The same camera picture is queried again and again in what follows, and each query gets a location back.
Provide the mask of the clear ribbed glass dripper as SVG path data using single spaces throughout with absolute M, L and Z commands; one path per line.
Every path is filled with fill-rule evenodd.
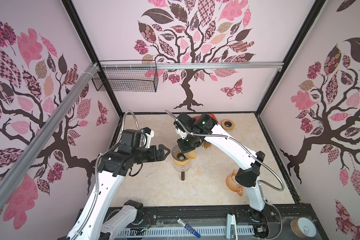
M 175 145 L 171 150 L 172 157 L 175 161 L 185 162 L 189 160 L 180 150 L 178 145 Z

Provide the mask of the orange glass pitcher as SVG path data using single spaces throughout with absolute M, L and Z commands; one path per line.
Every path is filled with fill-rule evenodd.
M 226 177 L 226 185 L 231 191 L 237 193 L 239 196 L 243 196 L 244 187 L 236 181 L 237 172 L 237 170 L 233 170 L 233 172 Z

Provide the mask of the brown paper coffee filter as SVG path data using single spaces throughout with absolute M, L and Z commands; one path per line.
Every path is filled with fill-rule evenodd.
M 187 159 L 196 159 L 197 158 L 197 153 L 195 150 L 191 151 L 191 152 L 188 152 L 188 153 L 184 153 L 184 156 L 187 158 Z

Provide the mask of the clear glass carafe brown handle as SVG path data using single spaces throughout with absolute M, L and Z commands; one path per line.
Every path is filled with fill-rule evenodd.
M 187 165 L 183 165 L 183 166 L 180 166 L 180 165 L 175 165 L 175 169 L 180 172 L 180 178 L 181 178 L 181 181 L 185 181 L 186 179 L 186 172 L 189 170 L 191 164 L 187 164 Z

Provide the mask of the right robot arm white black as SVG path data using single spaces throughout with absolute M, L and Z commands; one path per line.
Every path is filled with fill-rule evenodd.
M 208 142 L 223 151 L 238 164 L 239 170 L 235 179 L 239 185 L 244 187 L 249 198 L 250 218 L 254 222 L 262 222 L 264 220 L 265 200 L 258 184 L 260 164 L 256 161 L 262 162 L 265 154 L 261 151 L 256 153 L 244 149 L 208 114 L 202 114 L 195 119 L 186 113 L 181 113 L 176 117 L 174 125 L 176 126 L 176 132 L 181 136 L 177 143 L 183 154 L 190 153 L 204 142 Z

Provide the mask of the orange coffee filter pack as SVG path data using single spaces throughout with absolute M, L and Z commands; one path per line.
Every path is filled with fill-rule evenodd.
M 207 141 L 204 141 L 204 143 L 203 143 L 203 149 L 204 150 L 209 150 L 210 149 L 210 147 L 211 147 L 211 143 L 209 143 L 209 142 L 207 142 Z

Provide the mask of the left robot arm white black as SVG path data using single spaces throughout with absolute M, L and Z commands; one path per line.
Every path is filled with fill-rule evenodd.
M 108 211 L 123 179 L 134 176 L 134 165 L 161 162 L 169 155 L 164 145 L 151 145 L 154 135 L 150 128 L 124 130 L 120 140 L 98 156 L 95 186 L 66 240 L 113 240 L 129 224 L 142 220 L 143 205 L 136 201 L 127 201 L 113 216 Z

